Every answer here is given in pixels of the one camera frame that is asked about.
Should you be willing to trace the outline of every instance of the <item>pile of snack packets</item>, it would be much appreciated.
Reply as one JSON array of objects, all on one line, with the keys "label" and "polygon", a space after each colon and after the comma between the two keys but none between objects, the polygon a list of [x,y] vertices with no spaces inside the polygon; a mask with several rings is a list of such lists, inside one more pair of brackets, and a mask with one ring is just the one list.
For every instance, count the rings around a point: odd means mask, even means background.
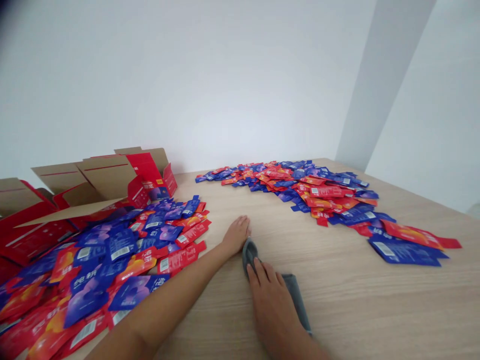
[{"label": "pile of snack packets", "polygon": [[311,160],[226,166],[198,175],[195,181],[221,181],[222,185],[249,187],[251,192],[274,193],[283,202],[292,201],[294,212],[309,213],[318,225],[342,224],[368,237],[369,244],[390,264],[440,267],[439,259],[449,259],[444,249],[462,247],[456,239],[398,224],[376,211],[379,195],[368,189],[367,182],[353,172],[334,173]]},{"label": "pile of snack packets", "polygon": [[[0,358],[62,359],[195,262],[205,202],[164,199],[96,223],[0,287]],[[144,275],[157,265],[157,274]]]}]

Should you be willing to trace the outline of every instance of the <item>red snack packet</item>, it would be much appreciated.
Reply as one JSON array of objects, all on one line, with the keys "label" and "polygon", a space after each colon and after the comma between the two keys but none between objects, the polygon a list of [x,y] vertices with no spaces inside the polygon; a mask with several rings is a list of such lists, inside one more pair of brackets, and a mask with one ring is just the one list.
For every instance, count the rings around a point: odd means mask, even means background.
[{"label": "red snack packet", "polygon": [[76,327],[77,334],[71,337],[62,347],[62,356],[67,357],[68,355],[73,354],[83,345],[95,339],[98,334],[107,328],[107,318],[108,316],[105,314],[104,310],[100,309],[77,323],[81,324],[83,327]]},{"label": "red snack packet", "polygon": [[440,237],[437,235],[432,234],[430,231],[422,230],[413,226],[408,226],[410,229],[423,234],[427,239],[434,238],[438,241],[438,243],[443,246],[445,249],[461,249],[462,245],[457,239],[448,238],[448,237]]},{"label": "red snack packet", "polygon": [[198,207],[196,208],[195,212],[196,213],[203,213],[206,205],[207,205],[206,202],[201,202],[200,204],[198,204]]},{"label": "red snack packet", "polygon": [[393,237],[411,241],[412,243],[425,245],[434,249],[439,249],[439,250],[444,249],[444,247],[441,244],[442,238],[437,237],[430,232],[426,232],[424,230],[418,231],[415,228],[405,226],[405,225],[400,225],[384,219],[380,219],[380,220],[383,223],[383,225],[385,225],[385,231],[389,235],[392,235]]},{"label": "red snack packet", "polygon": [[72,244],[58,252],[55,266],[51,273],[50,284],[59,283],[65,275],[72,271],[75,255],[79,251],[74,245]]},{"label": "red snack packet", "polygon": [[359,201],[351,197],[340,197],[333,200],[329,200],[330,203],[338,205],[340,211],[335,211],[336,213],[343,213],[346,210],[353,208],[355,205],[359,204]]},{"label": "red snack packet", "polygon": [[343,198],[344,191],[338,186],[311,187],[310,195],[314,198]]},{"label": "red snack packet", "polygon": [[356,230],[357,233],[364,237],[371,238],[373,233],[369,229],[370,226],[372,226],[372,224],[369,221],[366,221],[355,225],[350,225],[349,228]]},{"label": "red snack packet", "polygon": [[225,180],[222,180],[222,181],[221,181],[221,184],[222,184],[222,186],[223,186],[223,185],[234,184],[234,183],[236,183],[238,180],[240,180],[239,177],[234,177],[234,178],[230,178],[230,179],[225,179]]},{"label": "red snack packet", "polygon": [[225,171],[227,169],[230,169],[230,167],[229,166],[221,167],[221,168],[218,168],[215,171],[212,171],[211,173],[216,175],[216,174],[220,174],[222,171]]},{"label": "red snack packet", "polygon": [[83,324],[80,321],[64,329],[68,302],[69,299],[61,299],[55,309],[47,313],[44,319],[32,329],[35,342],[28,351],[29,359],[49,360],[82,328]]},{"label": "red snack packet", "polygon": [[175,244],[177,244],[180,248],[184,249],[185,247],[187,247],[188,244],[192,243],[193,241],[198,239],[202,234],[204,234],[209,229],[209,225],[211,223],[212,222],[210,220],[205,220],[195,225],[190,230],[180,235],[175,240]]},{"label": "red snack packet", "polygon": [[288,172],[265,170],[264,173],[265,175],[267,175],[269,178],[272,178],[272,179],[285,179],[290,177],[290,174]]},{"label": "red snack packet", "polygon": [[151,214],[155,214],[155,211],[144,211],[136,217],[136,220],[139,222],[146,222]]},{"label": "red snack packet", "polygon": [[326,212],[322,212],[320,215],[321,216],[316,219],[316,224],[328,228],[330,215],[328,215]]},{"label": "red snack packet", "polygon": [[306,199],[306,204],[310,208],[323,208],[323,209],[331,209],[332,204],[327,200],[322,200],[318,198],[308,197]]},{"label": "red snack packet", "polygon": [[20,316],[28,310],[36,307],[46,289],[45,286],[40,286],[40,284],[47,277],[48,275],[40,276],[41,279],[39,281],[14,292],[5,306],[0,310],[0,321],[12,317],[19,319]]},{"label": "red snack packet", "polygon": [[324,179],[319,179],[319,178],[310,177],[310,176],[302,177],[300,181],[304,183],[316,185],[316,186],[323,185],[325,182]]},{"label": "red snack packet", "polygon": [[264,174],[264,172],[258,172],[255,174],[255,177],[265,184],[270,181],[270,178]]},{"label": "red snack packet", "polygon": [[12,329],[0,337],[0,354],[4,360],[16,359],[25,349],[29,349],[35,342],[32,330],[56,306],[56,303],[46,304],[30,312]]},{"label": "red snack packet", "polygon": [[172,274],[185,268],[199,258],[199,254],[207,249],[205,241],[199,244],[193,243],[183,250],[171,254],[169,257],[162,259],[157,264],[159,274]]},{"label": "red snack packet", "polygon": [[207,219],[207,214],[210,211],[206,210],[202,213],[194,213],[193,216],[187,217],[186,219],[178,219],[173,221],[173,226],[183,226],[182,233],[189,230],[191,227],[195,226],[198,223],[201,223],[203,220]]},{"label": "red snack packet", "polygon": [[367,199],[367,198],[363,198],[363,197],[356,197],[355,200],[359,201],[359,202],[362,202],[362,203],[365,203],[365,204],[370,204],[370,205],[373,205],[374,207],[377,207],[379,205],[379,202],[377,200],[374,200],[374,199]]},{"label": "red snack packet", "polygon": [[164,258],[169,255],[168,246],[157,249],[155,246],[139,252],[131,257],[124,272],[118,274],[115,278],[114,285],[123,284],[129,277],[138,276],[153,269],[157,264],[157,259]]}]

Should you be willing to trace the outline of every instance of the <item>human hand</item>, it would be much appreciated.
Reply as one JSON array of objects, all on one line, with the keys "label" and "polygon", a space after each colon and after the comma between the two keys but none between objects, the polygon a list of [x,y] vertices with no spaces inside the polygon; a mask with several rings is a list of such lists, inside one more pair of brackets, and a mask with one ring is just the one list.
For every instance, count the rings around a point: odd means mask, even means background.
[{"label": "human hand", "polygon": [[242,249],[251,233],[249,217],[239,216],[231,223],[221,244],[228,249],[230,256],[233,256]]},{"label": "human hand", "polygon": [[256,331],[275,359],[329,359],[300,323],[284,278],[272,265],[253,261],[246,266],[253,298]]}]

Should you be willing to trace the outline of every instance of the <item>human arm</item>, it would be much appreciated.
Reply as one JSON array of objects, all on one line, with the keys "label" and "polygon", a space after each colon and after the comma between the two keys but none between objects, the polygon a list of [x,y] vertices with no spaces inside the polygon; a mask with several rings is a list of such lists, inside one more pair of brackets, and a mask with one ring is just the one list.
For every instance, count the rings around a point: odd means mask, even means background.
[{"label": "human arm", "polygon": [[250,219],[240,216],[222,242],[145,298],[92,350],[87,360],[152,359],[222,265],[242,248]]},{"label": "human arm", "polygon": [[282,275],[258,258],[253,263],[256,274],[250,264],[247,272],[255,325],[272,359],[329,360],[329,355],[302,327]]}]

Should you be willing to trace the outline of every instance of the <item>gray cloth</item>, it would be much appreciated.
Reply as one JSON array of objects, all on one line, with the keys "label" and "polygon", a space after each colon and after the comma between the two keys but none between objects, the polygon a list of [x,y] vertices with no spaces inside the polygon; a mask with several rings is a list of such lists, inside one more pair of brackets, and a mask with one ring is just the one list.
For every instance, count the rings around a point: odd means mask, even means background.
[{"label": "gray cloth", "polygon": [[[259,257],[259,252],[255,243],[252,241],[250,236],[246,240],[245,245],[243,246],[242,251],[242,260],[243,260],[243,271],[245,272],[246,278],[249,278],[247,273],[247,264],[250,264],[255,274],[257,270],[255,269],[254,259]],[[298,319],[302,324],[303,328],[312,335],[312,329],[310,328],[309,318],[307,317],[307,311],[305,310],[304,301],[302,299],[302,294],[300,293],[299,284],[297,278],[293,274],[282,274],[281,277],[285,281],[286,288],[290,293],[293,304],[295,305],[296,314]]]}]

